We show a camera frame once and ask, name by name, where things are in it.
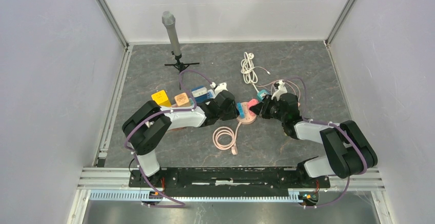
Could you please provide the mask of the pink adapter plug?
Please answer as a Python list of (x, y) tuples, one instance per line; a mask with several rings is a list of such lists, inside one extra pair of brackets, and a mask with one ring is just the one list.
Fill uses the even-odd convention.
[(248, 111), (250, 111), (250, 108), (257, 105), (259, 103), (259, 101), (257, 99), (251, 99), (248, 103), (247, 103), (247, 109)]

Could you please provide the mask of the blue adapter plug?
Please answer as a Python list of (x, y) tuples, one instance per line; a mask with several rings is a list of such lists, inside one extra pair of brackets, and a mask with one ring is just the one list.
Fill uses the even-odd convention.
[(239, 112), (240, 119), (246, 119), (249, 111), (247, 110), (247, 102), (237, 103), (237, 109)]

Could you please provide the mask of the pink round socket with cable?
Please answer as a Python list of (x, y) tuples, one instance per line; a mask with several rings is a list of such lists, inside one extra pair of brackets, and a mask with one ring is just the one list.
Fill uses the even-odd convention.
[[(254, 123), (255, 120), (256, 120), (256, 115), (253, 112), (248, 111), (245, 114), (244, 118), (237, 118), (238, 125), (235, 130), (232, 130), (230, 127), (227, 126), (222, 126), (215, 129), (212, 135), (212, 142), (214, 146), (219, 150), (222, 151), (230, 150), (233, 155), (238, 155), (239, 152), (238, 152), (236, 142), (237, 142), (239, 128), (241, 125), (250, 125)], [(225, 145), (221, 144), (219, 142), (219, 139), (222, 136), (229, 136), (231, 138), (231, 141)]]

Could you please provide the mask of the yellow cube adapter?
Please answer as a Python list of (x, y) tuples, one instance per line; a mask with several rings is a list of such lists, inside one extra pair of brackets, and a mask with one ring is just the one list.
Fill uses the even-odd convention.
[(153, 101), (159, 106), (171, 107), (172, 104), (165, 90), (160, 90), (151, 95)]

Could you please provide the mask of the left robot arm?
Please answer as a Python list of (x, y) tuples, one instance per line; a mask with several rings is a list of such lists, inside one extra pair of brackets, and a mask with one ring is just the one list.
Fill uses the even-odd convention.
[(168, 130), (207, 127), (218, 120), (235, 119), (238, 115), (235, 97), (227, 90), (194, 107), (162, 107), (150, 100), (122, 125), (126, 136), (125, 147), (133, 152), (142, 181), (149, 187), (155, 187), (161, 181), (161, 167), (155, 149)]

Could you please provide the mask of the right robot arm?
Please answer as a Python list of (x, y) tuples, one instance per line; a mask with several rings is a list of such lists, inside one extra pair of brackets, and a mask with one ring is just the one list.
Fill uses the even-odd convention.
[(304, 118), (298, 98), (291, 93), (279, 98), (266, 95), (249, 110), (263, 119), (277, 119), (286, 135), (323, 145), (325, 156), (305, 160), (297, 165), (296, 180), (309, 187), (317, 177), (335, 175), (341, 179), (364, 174), (378, 164), (378, 157), (367, 138), (353, 120), (340, 124)]

